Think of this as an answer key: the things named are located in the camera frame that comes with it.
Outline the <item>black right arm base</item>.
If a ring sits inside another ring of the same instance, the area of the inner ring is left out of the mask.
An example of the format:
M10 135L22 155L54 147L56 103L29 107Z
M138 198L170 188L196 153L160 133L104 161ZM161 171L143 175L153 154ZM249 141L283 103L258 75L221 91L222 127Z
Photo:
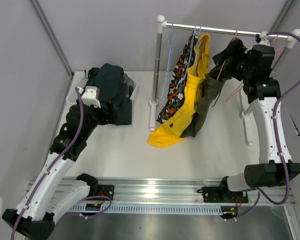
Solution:
M204 203L243 203L249 202L248 195L242 191L229 191L216 186L205 186L196 191L203 197Z

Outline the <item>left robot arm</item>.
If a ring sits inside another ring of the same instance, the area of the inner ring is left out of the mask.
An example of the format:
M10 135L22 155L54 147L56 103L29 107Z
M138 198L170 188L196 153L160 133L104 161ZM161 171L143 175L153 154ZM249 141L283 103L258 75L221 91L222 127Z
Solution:
M16 208L4 211L2 219L12 228L11 238L19 233L30 240L46 240L60 218L79 201L100 200L112 203L114 186L102 189L97 178L80 174L58 198L53 195L61 180L87 146L99 123L104 123L100 107L81 101L71 106L66 122L54 138L44 167L33 186Z

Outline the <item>pink wire hanger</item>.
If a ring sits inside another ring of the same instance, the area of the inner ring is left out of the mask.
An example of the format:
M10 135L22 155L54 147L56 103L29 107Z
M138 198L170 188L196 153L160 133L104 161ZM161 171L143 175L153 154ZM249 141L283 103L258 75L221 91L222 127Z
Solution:
M279 36L276 35L275 38L270 42L271 46L275 43L275 41L277 40L278 37ZM274 57L275 60L278 60L278 58L282 54L284 48L285 48L285 46L283 45L283 46L275 49L275 57ZM228 96L228 98L225 101L228 102L231 98L233 98L237 93L239 93L243 89L243 86L244 86L244 84L243 84L243 81L241 80L239 82L238 87Z
M232 42L237 38L237 34L238 34L238 28L236 29L236 32L235 32L235 34L234 34L234 37L232 38L232 40L230 41L230 43L232 43ZM221 75L221 73L222 73L222 71L223 71L223 68L224 68L224 66L225 66L225 63L226 63L226 60L224 60L224 62L222 63L222 66L220 67L218 76L217 76L217 78L216 78L217 81L218 81L219 78L220 78L220 75Z

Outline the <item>dark navy shorts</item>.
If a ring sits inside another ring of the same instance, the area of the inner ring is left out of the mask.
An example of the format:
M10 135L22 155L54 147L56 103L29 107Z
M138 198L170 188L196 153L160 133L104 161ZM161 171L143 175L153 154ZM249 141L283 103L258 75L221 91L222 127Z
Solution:
M132 124L134 81L119 65L105 63L88 70L87 81L74 90L83 108L83 124L126 126Z

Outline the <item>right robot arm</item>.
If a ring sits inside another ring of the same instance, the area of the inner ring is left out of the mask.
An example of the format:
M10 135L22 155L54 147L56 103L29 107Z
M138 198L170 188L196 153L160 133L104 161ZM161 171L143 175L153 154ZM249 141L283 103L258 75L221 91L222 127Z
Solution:
M250 164L237 175L224 177L225 184L218 189L224 202L236 197L237 192L285 186L285 203L290 193L290 180L300 174L300 164L292 161L281 118L281 90L279 82L271 77L275 49L270 45L256 44L234 60L234 77L242 80L248 108L242 119L253 116L258 135L258 164Z

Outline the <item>grey shorts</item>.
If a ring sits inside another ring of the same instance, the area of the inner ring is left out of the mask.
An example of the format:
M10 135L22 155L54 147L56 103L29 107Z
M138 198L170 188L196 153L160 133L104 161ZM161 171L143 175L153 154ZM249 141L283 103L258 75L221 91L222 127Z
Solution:
M125 95L129 99L133 99L135 92L135 82L126 74L123 74L124 84L125 84Z

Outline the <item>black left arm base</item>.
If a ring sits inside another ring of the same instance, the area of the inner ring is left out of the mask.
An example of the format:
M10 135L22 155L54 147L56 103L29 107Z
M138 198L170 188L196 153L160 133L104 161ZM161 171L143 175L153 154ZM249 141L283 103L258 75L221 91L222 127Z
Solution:
M82 173L76 180L85 182L89 186L87 197L106 196L113 200L115 186L109 184L99 184L99 180L87 173Z

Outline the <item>olive green shorts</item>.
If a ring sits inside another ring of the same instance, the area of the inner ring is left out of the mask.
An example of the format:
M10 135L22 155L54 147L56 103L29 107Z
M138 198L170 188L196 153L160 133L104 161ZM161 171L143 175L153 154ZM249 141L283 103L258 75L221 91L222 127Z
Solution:
M215 66L205 74L205 80L201 88L202 96L199 99L197 110L192 117L191 123L182 132L181 138L196 137L204 125L211 103L219 99L225 82L233 77L232 74L235 72L234 62L236 61L240 47L245 47L244 43L241 39L236 38L223 51L212 57ZM225 60L226 63L217 81L220 68Z

